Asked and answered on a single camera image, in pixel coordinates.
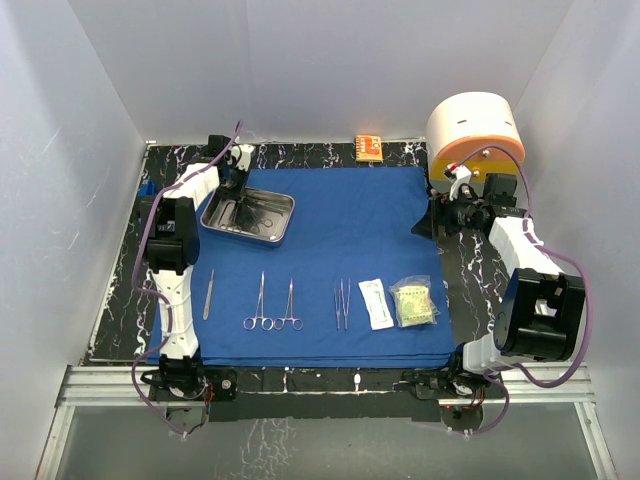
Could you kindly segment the white packet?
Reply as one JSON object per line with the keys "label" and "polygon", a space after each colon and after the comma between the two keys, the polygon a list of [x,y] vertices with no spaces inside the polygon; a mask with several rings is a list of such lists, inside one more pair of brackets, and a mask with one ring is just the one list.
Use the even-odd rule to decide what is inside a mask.
{"label": "white packet", "polygon": [[371,329],[377,331],[392,328],[394,321],[386,302],[382,281],[380,279],[362,281],[359,283],[359,288],[369,314]]}

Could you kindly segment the blue surgical drape cloth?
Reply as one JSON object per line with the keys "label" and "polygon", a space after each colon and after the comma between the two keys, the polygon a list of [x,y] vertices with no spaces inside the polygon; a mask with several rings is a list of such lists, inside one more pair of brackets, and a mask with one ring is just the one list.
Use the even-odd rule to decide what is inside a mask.
{"label": "blue surgical drape cloth", "polygon": [[[283,193],[295,208],[277,247],[208,230],[192,276],[194,327],[208,365],[364,368],[443,364],[454,348],[436,244],[411,233],[427,206],[418,167],[256,169],[251,187]],[[211,308],[203,308],[215,269]],[[303,328],[253,331],[243,321],[255,313],[261,273],[264,314],[284,315],[290,279],[294,315]],[[359,283],[429,275],[439,315],[435,325],[373,331]],[[351,280],[348,329],[336,330],[334,287]]]}

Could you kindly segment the steel scalpel handle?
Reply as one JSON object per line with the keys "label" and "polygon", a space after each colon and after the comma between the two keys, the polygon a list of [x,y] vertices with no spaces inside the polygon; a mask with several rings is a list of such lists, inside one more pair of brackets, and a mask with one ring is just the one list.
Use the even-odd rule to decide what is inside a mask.
{"label": "steel scalpel handle", "polygon": [[206,321],[209,318],[209,312],[210,312],[210,308],[211,308],[211,299],[212,299],[212,292],[213,292],[213,286],[214,286],[214,276],[215,276],[215,269],[211,270],[211,274],[210,274],[210,278],[209,278],[209,282],[208,282],[208,286],[207,286],[207,292],[206,292],[206,296],[205,296],[205,302],[204,302],[204,308],[203,308],[203,320]]}

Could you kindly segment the steel forceps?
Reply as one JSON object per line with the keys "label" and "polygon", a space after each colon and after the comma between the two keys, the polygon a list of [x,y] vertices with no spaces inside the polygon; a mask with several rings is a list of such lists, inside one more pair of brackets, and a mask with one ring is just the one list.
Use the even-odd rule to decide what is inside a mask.
{"label": "steel forceps", "polygon": [[351,295],[351,280],[348,279],[346,286],[344,282],[340,283],[340,305],[342,310],[344,330],[348,329],[350,295]]}

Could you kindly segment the steel ring-handle scissors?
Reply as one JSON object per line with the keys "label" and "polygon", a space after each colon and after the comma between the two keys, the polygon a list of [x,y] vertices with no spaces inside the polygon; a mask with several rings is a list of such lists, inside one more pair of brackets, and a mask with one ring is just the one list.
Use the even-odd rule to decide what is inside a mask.
{"label": "steel ring-handle scissors", "polygon": [[253,235],[259,235],[261,229],[269,229],[273,221],[267,218],[258,208],[261,204],[241,202],[236,209],[235,223],[243,231]]}
{"label": "steel ring-handle scissors", "polygon": [[277,331],[282,330],[289,325],[294,331],[301,331],[303,328],[303,321],[294,315],[294,282],[293,279],[289,281],[287,304],[285,313],[283,316],[274,320],[274,329]]}

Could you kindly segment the green suture packet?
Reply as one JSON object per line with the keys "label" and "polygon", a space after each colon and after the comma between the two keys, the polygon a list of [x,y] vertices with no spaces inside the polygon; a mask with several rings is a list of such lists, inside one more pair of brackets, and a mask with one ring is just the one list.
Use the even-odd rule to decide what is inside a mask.
{"label": "green suture packet", "polygon": [[429,275],[400,279],[390,287],[395,319],[400,328],[435,325],[439,311],[432,300]]}

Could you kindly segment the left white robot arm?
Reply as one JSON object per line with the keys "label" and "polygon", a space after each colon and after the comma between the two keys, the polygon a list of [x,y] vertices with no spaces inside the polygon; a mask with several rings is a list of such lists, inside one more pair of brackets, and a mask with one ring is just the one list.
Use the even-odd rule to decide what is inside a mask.
{"label": "left white robot arm", "polygon": [[161,359],[182,361],[197,356],[191,300],[191,278],[200,254],[197,211],[215,194],[237,200],[244,194],[254,147],[233,135],[210,135],[200,154],[171,185],[155,197],[141,199],[144,230],[136,258],[152,271],[161,319]]}

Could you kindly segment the metal instrument tray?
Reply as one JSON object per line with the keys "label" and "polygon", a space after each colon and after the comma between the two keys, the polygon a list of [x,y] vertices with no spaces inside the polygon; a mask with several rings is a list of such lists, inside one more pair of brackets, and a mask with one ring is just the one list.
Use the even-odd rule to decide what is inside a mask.
{"label": "metal instrument tray", "polygon": [[295,208],[293,197],[246,187],[239,199],[214,193],[200,223],[205,230],[237,240],[279,246]]}

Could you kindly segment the pink cylindrical tissue phantom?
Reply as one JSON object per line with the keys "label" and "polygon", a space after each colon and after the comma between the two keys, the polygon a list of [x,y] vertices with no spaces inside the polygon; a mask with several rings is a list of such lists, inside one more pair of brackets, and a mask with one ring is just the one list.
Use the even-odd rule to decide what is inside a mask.
{"label": "pink cylindrical tissue phantom", "polygon": [[489,92],[464,92],[436,106],[426,124],[428,179],[438,192],[450,190],[444,174],[454,163],[471,171],[480,192],[489,173],[516,174],[526,153],[509,102]]}

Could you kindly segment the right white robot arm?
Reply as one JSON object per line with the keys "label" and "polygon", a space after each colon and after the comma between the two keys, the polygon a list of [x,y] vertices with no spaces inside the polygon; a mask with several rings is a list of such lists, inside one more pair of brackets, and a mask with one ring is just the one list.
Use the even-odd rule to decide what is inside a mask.
{"label": "right white robot arm", "polygon": [[585,302],[581,277],[564,273],[542,252],[529,214],[517,205],[517,178],[491,173],[481,194],[470,184],[468,168],[445,170],[449,191],[432,190],[424,217],[412,231],[434,239],[464,229],[482,232],[499,253],[509,281],[494,327],[462,344],[456,365],[445,376],[447,388],[466,397],[478,389],[481,374],[527,360],[561,361],[574,352]]}

